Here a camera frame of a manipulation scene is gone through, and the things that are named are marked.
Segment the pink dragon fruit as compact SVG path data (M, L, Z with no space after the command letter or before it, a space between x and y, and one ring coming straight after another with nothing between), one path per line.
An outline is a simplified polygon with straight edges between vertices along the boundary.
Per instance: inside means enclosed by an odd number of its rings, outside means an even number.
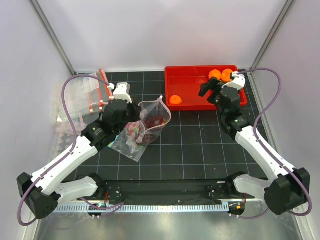
M125 127L126 144L137 151L147 147L147 128L143 121L128 123Z

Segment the pink-dotted zip bag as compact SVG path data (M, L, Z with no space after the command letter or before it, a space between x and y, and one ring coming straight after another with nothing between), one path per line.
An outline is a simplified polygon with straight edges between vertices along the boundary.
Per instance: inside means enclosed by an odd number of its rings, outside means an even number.
M155 134L159 138L165 126L172 119L172 113L163 102L163 96L161 95L157 100L154 100L154 101L142 101L138 104L138 106L141 107L139 121L143 121L144 124L145 124L145 120L150 116L160 115L164 118L165 124L157 127L149 128L149 129L146 127L147 135ZM114 143L111 149L135 162L139 162L143 153L146 151L147 147L150 145L149 144L146 147L139 148L138 150L133 151L133 149L126 144L127 137L125 134L125 128L116 137L115 141L116 142Z

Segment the red apple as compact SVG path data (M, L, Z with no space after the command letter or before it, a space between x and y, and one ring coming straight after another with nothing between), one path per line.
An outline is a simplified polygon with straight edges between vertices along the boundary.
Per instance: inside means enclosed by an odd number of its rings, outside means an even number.
M161 115L150 116L144 122L147 129L151 129L165 124L165 120Z

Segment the dark purple grape bunch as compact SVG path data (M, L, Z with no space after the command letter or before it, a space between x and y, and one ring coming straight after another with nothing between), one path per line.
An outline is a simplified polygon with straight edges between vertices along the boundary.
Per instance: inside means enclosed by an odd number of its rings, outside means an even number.
M140 139L140 145L142 146L147 146L149 144L152 144L157 140L158 136L156 134L145 134L143 137Z

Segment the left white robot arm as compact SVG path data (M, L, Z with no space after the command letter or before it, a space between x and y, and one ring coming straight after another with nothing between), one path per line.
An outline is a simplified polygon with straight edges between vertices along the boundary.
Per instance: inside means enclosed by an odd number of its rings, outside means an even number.
M107 184L97 173L67 183L63 181L82 163L114 142L127 124L139 121L141 110L134 101L110 101L98 119L88 124L58 157L32 174L23 172L17 177L21 203L41 220L66 202L84 197L104 198Z

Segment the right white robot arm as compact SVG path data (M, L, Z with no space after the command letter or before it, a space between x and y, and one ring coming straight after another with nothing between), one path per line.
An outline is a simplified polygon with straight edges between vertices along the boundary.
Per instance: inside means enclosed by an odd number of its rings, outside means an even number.
M261 199L268 210L280 216L294 208L308 204L310 198L310 174L305 168L297 169L276 152L257 130L253 119L241 109L239 91L245 86L240 76L229 83L212 77L201 84L198 95L214 105L222 130L243 147L263 170L266 180L243 172L234 173L225 179L225 192L230 198L248 194Z

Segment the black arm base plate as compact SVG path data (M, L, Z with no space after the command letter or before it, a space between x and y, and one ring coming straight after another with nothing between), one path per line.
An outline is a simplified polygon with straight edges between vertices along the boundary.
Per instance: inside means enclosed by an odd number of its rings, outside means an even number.
M244 195L229 192L217 180L143 180L107 181L108 200L115 205L177 206L216 204L223 199L240 199Z

